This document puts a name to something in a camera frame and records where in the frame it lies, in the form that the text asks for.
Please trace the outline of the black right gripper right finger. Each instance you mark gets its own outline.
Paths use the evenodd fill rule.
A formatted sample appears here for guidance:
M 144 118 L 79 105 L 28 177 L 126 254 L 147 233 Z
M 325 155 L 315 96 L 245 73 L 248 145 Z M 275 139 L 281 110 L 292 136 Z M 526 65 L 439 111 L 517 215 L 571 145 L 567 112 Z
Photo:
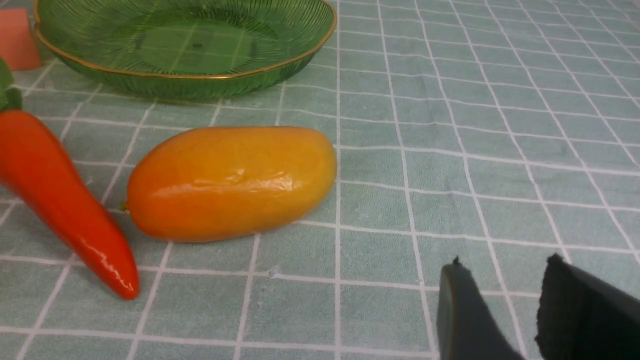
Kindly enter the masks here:
M 545 360 L 637 360 L 639 299 L 564 261 L 547 258 L 535 342 Z

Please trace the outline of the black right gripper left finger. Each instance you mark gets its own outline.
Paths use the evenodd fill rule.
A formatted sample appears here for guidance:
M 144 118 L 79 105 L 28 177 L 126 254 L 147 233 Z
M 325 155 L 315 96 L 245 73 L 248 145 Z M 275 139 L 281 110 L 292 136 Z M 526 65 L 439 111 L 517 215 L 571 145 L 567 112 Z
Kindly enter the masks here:
M 439 276 L 436 315 L 441 360 L 521 360 L 504 337 L 473 274 L 455 257 Z

